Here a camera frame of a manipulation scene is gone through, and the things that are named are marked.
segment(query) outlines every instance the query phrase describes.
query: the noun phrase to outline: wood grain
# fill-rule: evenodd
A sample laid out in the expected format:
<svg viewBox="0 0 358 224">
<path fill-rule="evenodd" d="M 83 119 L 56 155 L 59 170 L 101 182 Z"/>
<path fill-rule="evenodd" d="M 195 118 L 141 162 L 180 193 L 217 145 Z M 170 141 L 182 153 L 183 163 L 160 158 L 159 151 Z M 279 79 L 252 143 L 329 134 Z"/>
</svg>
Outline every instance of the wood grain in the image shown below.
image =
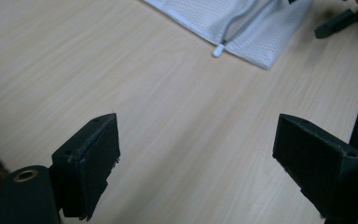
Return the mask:
<svg viewBox="0 0 358 224">
<path fill-rule="evenodd" d="M 121 163 L 90 223 L 323 223 L 272 146 L 280 113 L 349 140 L 358 24 L 313 37 L 347 7 L 315 0 L 267 71 L 213 58 L 142 1 L 0 0 L 0 159 L 50 166 L 88 120 L 115 111 Z"/>
</svg>

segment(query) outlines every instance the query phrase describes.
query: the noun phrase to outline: white cloth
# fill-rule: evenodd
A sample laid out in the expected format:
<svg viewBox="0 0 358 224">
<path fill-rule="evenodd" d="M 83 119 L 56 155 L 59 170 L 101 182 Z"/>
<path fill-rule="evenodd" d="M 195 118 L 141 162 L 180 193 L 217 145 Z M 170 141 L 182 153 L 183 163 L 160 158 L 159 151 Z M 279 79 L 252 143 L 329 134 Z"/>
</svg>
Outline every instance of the white cloth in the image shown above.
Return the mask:
<svg viewBox="0 0 358 224">
<path fill-rule="evenodd" d="M 224 50 L 270 68 L 312 0 L 145 0 Z"/>
</svg>

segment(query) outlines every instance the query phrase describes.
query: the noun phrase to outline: brass insert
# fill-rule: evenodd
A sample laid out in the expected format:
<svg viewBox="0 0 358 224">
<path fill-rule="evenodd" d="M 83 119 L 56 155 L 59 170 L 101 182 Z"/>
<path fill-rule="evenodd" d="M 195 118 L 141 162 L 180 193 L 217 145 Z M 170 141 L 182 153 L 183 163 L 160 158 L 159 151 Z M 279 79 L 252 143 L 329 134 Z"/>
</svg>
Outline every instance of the brass insert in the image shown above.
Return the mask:
<svg viewBox="0 0 358 224">
<path fill-rule="evenodd" d="M 13 179 L 14 181 L 20 183 L 33 179 L 35 176 L 37 176 L 37 170 L 26 170 L 14 176 Z"/>
</svg>

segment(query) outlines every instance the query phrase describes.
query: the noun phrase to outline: wooden table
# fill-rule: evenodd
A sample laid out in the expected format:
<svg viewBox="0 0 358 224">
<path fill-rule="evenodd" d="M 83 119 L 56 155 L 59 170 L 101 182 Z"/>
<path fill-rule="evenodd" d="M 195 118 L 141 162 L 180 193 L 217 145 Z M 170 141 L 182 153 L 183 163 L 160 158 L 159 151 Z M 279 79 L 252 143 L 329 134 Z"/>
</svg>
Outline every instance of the wooden table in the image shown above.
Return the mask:
<svg viewBox="0 0 358 224">
<path fill-rule="evenodd" d="M 142 1 L 0 0 L 0 159 L 50 166 L 87 121 L 115 111 L 121 163 L 90 223 L 323 223 L 272 147 L 280 113 L 349 140 L 358 24 L 313 36 L 347 7 L 315 0 L 263 70 L 211 57 Z"/>
</svg>

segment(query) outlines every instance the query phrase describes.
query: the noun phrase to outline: zipper pull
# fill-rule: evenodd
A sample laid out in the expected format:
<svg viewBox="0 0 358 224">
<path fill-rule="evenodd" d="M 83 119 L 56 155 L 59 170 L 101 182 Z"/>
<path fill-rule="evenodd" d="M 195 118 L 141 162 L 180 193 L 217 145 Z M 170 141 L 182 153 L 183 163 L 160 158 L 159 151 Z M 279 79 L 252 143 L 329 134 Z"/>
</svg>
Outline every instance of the zipper pull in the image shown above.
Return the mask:
<svg viewBox="0 0 358 224">
<path fill-rule="evenodd" d="M 215 57 L 215 58 L 218 58 L 220 57 L 220 55 L 222 55 L 223 53 L 223 50 L 225 50 L 225 43 L 221 43 L 219 45 L 216 46 L 216 48 L 214 49 L 212 55 Z"/>
</svg>

